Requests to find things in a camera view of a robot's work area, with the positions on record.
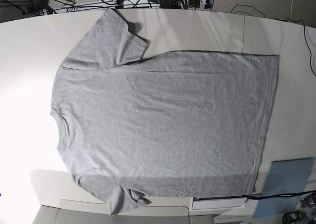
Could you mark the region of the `blue-grey flat panel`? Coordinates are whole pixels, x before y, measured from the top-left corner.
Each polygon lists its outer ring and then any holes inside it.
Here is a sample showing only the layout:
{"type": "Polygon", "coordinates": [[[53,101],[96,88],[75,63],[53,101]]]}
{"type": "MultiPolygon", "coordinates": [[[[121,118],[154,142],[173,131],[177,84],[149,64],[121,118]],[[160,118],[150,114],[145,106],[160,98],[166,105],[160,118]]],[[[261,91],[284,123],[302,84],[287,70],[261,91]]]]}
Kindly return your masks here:
{"type": "MultiPolygon", "coordinates": [[[[262,196],[282,193],[299,193],[306,186],[314,158],[274,161],[270,164],[262,196]]],[[[260,200],[253,218],[265,218],[288,213],[295,209],[299,197],[269,198],[260,200]]]]}

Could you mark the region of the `grey T-shirt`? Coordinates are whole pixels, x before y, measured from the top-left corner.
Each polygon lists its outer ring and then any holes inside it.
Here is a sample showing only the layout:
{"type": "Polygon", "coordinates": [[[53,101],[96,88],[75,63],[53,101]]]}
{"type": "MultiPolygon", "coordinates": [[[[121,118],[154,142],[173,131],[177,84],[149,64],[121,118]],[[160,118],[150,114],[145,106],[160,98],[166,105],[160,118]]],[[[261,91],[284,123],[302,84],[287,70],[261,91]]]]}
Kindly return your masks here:
{"type": "Polygon", "coordinates": [[[51,115],[73,181],[112,215],[150,197],[254,190],[273,109],[278,55],[171,51],[109,9],[61,63],[51,115]]]}

